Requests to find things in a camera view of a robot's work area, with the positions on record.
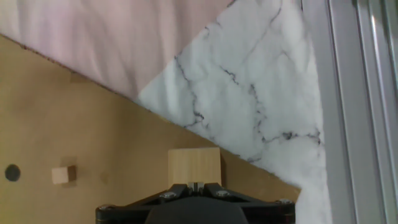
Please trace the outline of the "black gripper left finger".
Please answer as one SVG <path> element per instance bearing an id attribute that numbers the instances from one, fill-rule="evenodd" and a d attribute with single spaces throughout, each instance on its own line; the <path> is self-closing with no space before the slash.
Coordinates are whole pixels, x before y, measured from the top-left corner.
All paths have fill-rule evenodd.
<path id="1" fill-rule="evenodd" d="M 149 213 L 154 208 L 176 200 L 191 197 L 196 191 L 197 184 L 194 182 L 188 184 L 173 184 L 168 190 L 128 205 L 101 205 L 95 210 L 95 223 L 145 223 Z"/>

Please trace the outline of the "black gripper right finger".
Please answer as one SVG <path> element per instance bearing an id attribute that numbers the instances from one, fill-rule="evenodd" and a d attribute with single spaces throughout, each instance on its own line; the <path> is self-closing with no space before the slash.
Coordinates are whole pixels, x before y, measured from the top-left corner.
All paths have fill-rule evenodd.
<path id="1" fill-rule="evenodd" d="M 221 213 L 227 216 L 238 214 L 246 223 L 282 223 L 296 222 L 295 203 L 289 199 L 265 202 L 222 187 L 218 183 L 196 183 L 196 196 L 223 202 Z"/>

